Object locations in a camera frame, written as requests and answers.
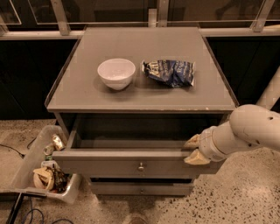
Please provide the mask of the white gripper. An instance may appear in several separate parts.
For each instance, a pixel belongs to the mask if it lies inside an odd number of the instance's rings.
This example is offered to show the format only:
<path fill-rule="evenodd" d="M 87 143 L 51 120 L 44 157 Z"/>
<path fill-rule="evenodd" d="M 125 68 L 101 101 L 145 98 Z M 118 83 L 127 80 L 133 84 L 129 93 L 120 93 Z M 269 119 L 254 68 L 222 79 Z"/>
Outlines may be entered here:
<path fill-rule="evenodd" d="M 220 162 L 229 157 L 236 148 L 236 138 L 229 122 L 219 126 L 204 129 L 201 134 L 196 134 L 184 144 L 186 149 L 194 150 L 184 159 L 189 165 L 208 165 L 211 161 Z"/>

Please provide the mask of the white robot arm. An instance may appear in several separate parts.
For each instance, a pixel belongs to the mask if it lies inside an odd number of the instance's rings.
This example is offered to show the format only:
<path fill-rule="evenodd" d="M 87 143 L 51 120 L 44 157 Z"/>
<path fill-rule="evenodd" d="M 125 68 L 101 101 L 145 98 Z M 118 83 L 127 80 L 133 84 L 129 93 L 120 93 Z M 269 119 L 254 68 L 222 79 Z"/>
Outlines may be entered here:
<path fill-rule="evenodd" d="M 204 129 L 189 139 L 184 147 L 193 150 L 184 159 L 189 165 L 220 162 L 239 151 L 261 147 L 280 151 L 280 115 L 271 111 L 280 97 L 280 67 L 256 105 L 236 108 L 219 126 Z"/>

